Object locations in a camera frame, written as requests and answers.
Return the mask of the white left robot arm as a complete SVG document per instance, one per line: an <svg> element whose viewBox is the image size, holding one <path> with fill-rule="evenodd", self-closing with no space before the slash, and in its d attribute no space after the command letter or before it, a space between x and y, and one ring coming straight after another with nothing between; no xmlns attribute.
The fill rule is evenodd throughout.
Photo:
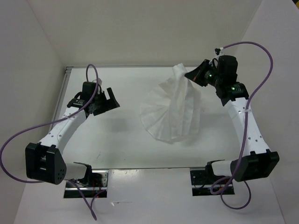
<svg viewBox="0 0 299 224"><path fill-rule="evenodd" d="M72 135L89 115L97 116L118 108L112 88L94 92L94 82L84 82L82 91L67 104L62 121L38 143L29 143L25 149L28 178L60 184L63 180L77 180L86 187L93 182L92 167L81 162L65 163L62 154Z"/></svg>

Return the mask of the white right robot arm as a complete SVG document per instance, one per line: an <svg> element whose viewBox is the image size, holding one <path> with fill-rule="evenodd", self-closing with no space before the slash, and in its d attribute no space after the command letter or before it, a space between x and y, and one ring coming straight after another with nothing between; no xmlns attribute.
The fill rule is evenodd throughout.
<svg viewBox="0 0 299 224"><path fill-rule="evenodd" d="M240 159L208 162L205 179L216 183L221 177L232 177L237 182L266 178L279 162L277 152L272 152L263 139L244 84L237 81L238 62L234 56L220 56L211 62L204 60L185 77L199 86L211 85L232 119L240 142Z"/></svg>

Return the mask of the white pleated skirt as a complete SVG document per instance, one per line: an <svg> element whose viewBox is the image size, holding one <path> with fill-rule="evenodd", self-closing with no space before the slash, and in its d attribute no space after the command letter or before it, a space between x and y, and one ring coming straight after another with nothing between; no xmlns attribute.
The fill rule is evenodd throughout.
<svg viewBox="0 0 299 224"><path fill-rule="evenodd" d="M201 92L185 77L180 63L140 104L144 129L156 140L173 142L199 133Z"/></svg>

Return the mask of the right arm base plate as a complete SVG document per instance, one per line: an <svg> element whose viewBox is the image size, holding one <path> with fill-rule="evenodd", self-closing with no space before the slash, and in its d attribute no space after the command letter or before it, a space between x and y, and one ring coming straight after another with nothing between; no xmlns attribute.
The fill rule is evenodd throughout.
<svg viewBox="0 0 299 224"><path fill-rule="evenodd" d="M207 176L207 171L205 168L190 169L191 186L192 186L192 196L213 196L210 193L211 185L218 179L222 177ZM213 191L221 190L227 180L223 180L215 185ZM231 183L228 188L224 191L224 195L234 195L234 187Z"/></svg>

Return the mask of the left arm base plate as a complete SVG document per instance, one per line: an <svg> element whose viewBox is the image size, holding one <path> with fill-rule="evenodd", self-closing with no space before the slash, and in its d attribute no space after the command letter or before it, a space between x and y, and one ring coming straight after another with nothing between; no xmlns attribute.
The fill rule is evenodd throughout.
<svg viewBox="0 0 299 224"><path fill-rule="evenodd" d="M64 198L107 198L108 187L108 170L93 170L90 180L72 180L75 185L70 182L65 184Z"/></svg>

